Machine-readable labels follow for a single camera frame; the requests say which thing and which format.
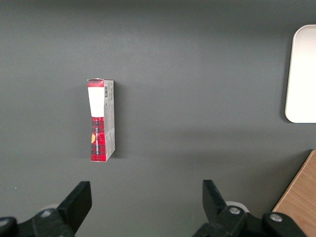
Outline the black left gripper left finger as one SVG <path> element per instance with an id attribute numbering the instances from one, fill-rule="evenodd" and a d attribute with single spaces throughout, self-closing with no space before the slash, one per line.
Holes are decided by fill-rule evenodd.
<path id="1" fill-rule="evenodd" d="M 18 223 L 15 217 L 0 219 L 2 237 L 74 237 L 92 207 L 91 185 L 81 181 L 57 206 L 47 208 L 29 220 Z"/>

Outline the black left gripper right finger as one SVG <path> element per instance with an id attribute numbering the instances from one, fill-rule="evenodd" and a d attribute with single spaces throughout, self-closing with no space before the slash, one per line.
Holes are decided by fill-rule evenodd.
<path id="1" fill-rule="evenodd" d="M 195 237 L 305 237 L 296 222 L 280 212 L 254 217 L 241 207 L 228 205 L 212 180 L 203 180 L 202 204 L 208 223 Z"/>

